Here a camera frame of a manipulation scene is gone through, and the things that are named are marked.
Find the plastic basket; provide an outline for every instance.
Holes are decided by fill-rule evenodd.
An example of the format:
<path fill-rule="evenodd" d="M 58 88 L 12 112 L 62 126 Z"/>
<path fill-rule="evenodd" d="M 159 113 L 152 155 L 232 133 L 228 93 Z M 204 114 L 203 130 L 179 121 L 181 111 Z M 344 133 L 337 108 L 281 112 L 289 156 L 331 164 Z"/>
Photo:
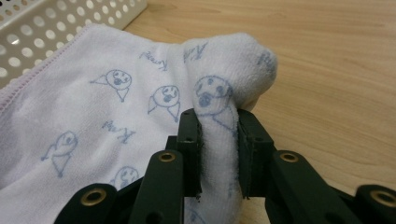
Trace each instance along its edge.
<path fill-rule="evenodd" d="M 146 0 L 0 0 L 0 89 L 61 48 L 86 24 L 124 28 Z"/>

